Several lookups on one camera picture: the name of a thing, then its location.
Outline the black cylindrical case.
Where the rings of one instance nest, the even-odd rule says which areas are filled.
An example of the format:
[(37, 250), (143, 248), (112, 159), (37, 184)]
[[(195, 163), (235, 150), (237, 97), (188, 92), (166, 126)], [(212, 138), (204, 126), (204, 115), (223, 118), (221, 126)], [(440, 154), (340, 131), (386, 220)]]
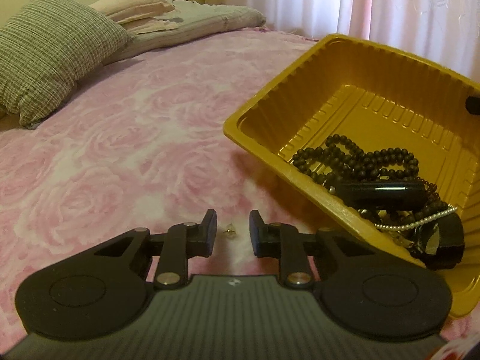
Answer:
[(422, 205), (427, 192), (419, 181), (342, 182), (335, 194), (353, 206)]

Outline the yellow plastic tray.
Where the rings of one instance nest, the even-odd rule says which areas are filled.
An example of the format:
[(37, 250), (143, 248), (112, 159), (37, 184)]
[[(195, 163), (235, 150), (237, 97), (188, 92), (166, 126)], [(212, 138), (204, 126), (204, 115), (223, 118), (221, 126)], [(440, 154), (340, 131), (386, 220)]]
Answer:
[(416, 55), (330, 35), (315, 44), (224, 123), (224, 134), (269, 166), (346, 230), (409, 259), (409, 252), (292, 166), (295, 152), (344, 135), (365, 151), (406, 149), (420, 175), (455, 206), (465, 233), (461, 262), (442, 274), (451, 315), (479, 303), (479, 100), (474, 81)]

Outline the black wrist watch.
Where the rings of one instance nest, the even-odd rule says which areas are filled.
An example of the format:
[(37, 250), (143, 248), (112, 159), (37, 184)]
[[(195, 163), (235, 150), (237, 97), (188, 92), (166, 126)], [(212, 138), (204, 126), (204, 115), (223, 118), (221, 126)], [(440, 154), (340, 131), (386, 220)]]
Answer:
[(453, 269), (463, 258), (464, 229), (454, 206), (409, 224), (374, 226), (432, 271)]

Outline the white pink curtain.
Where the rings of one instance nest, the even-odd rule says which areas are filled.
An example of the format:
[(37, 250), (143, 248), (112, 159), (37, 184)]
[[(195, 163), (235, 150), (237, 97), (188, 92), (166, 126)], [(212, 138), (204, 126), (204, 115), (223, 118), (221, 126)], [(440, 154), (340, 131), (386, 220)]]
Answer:
[(206, 0), (255, 8), (271, 29), (375, 41), (479, 80), (479, 0)]

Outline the pink floral bed blanket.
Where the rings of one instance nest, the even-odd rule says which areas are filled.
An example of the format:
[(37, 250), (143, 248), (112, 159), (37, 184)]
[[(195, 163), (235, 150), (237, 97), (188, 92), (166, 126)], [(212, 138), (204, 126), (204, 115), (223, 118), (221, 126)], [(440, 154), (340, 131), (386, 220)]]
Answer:
[[(225, 121), (318, 42), (242, 30), (103, 68), (34, 130), (1, 134), (4, 359), (433, 359), (451, 314), (443, 277), (363, 241), (224, 134)], [(453, 206), (406, 149), (344, 135), (295, 152), (329, 195), (419, 181), (422, 205), (345, 206), (374, 226)], [(153, 236), (217, 214), (210, 257), (157, 289)], [(256, 258), (249, 214), (314, 236), (310, 289)], [(237, 236), (224, 229), (232, 224)]]

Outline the grey folded quilt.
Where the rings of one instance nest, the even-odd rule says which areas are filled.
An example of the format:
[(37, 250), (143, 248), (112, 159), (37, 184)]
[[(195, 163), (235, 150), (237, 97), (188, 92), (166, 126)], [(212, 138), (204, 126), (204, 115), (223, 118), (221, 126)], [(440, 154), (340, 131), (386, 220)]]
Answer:
[(266, 23), (265, 16), (251, 7), (208, 5), (186, 0), (174, 0), (173, 4), (176, 10), (168, 13), (168, 19), (177, 24), (176, 28), (134, 35), (123, 49), (103, 63), (108, 65), (151, 50), (175, 47), (217, 33), (257, 28)]

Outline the folded pink towels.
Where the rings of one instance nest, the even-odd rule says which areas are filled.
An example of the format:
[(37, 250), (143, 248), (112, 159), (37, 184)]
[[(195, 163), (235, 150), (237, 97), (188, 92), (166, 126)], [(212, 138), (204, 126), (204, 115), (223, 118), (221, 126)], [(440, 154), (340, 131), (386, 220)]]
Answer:
[(178, 28), (169, 15), (176, 8), (168, 0), (98, 0), (89, 6), (134, 35)]

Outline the grey checked cushion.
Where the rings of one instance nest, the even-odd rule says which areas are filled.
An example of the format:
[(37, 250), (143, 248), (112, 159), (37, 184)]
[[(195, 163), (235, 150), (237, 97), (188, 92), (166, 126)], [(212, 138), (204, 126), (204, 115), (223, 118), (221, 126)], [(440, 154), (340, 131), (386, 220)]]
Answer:
[(1, 27), (1, 111), (34, 128), (124, 48), (127, 31), (75, 0), (30, 0)]

